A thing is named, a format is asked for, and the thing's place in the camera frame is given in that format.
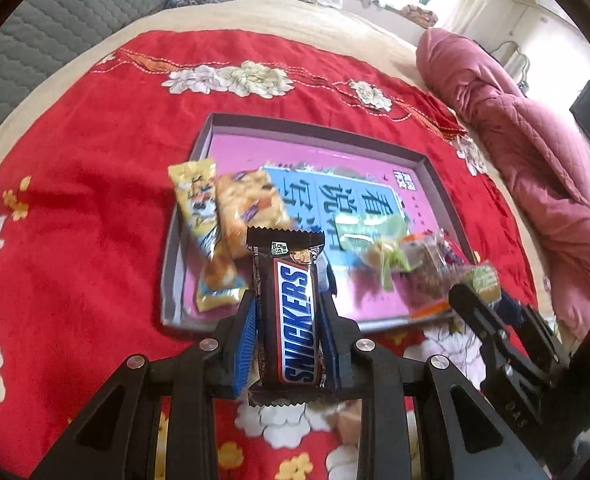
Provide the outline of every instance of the yellow snack bag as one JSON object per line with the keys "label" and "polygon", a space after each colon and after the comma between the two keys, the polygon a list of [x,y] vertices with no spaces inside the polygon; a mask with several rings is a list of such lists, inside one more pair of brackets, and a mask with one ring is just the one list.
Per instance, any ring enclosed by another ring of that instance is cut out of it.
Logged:
{"label": "yellow snack bag", "polygon": [[195,293],[195,305],[200,312],[238,303],[248,288],[237,275],[229,248],[221,237],[215,170],[215,161],[211,158],[168,168],[185,225],[206,259]]}

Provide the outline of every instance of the snickers logo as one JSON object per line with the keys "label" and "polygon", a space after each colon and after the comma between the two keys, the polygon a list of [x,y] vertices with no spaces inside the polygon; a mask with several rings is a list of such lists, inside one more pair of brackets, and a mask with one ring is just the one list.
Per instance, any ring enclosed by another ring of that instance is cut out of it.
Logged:
{"label": "snickers logo", "polygon": [[313,286],[309,269],[275,260],[275,305],[278,325],[280,380],[284,383],[316,384],[317,334]]}

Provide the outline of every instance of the red blanket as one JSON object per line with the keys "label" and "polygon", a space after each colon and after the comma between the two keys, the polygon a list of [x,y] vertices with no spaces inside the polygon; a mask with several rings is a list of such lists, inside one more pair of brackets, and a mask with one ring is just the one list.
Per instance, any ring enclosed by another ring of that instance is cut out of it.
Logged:
{"label": "red blanket", "polygon": [[[293,89],[262,98],[162,86],[181,67],[239,67],[245,60],[283,69]],[[380,89],[392,101],[390,112],[364,104],[350,80]],[[321,124],[426,153],[473,249],[499,269],[509,293],[534,303],[509,207],[487,176],[470,175],[444,139],[461,128],[434,97],[356,59],[272,36],[149,32],[76,82],[0,166],[0,214],[16,219],[0,229],[0,464],[11,472],[27,476],[128,355],[155,360],[189,343],[156,327],[174,201],[166,168],[186,159],[215,111]],[[30,184],[20,186],[26,176]],[[401,354],[422,339],[395,334],[381,341]],[[228,478],[276,478],[284,460],[304,452],[306,478],[327,477],[327,456],[339,442],[320,418],[300,409],[235,426],[236,410],[232,402],[217,405],[217,445],[233,443],[221,448],[230,455],[220,462],[230,465]],[[273,450],[285,424],[303,428],[301,443]]]}

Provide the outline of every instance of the gray sofa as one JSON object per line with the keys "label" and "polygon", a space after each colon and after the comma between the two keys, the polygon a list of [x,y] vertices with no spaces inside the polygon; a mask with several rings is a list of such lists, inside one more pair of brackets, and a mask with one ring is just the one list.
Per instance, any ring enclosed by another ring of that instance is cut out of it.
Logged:
{"label": "gray sofa", "polygon": [[0,124],[42,81],[165,0],[24,0],[0,28]]}

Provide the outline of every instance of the clear plastic bag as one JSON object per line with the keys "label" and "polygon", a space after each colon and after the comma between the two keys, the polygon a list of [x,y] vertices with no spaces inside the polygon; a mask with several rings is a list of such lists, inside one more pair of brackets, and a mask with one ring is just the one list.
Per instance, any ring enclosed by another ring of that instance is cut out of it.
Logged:
{"label": "clear plastic bag", "polygon": [[448,293],[456,283],[467,283],[488,304],[501,299],[498,273],[489,263],[478,266],[452,263],[448,242],[441,233],[402,240],[400,251],[406,258],[421,262],[406,275],[416,305],[448,302]]}
{"label": "clear plastic bag", "polygon": [[384,290],[393,290],[393,272],[410,272],[421,264],[420,260],[409,260],[399,250],[400,238],[408,235],[408,224],[402,215],[341,213],[335,216],[335,227],[342,249],[355,253],[365,265],[379,272]]}

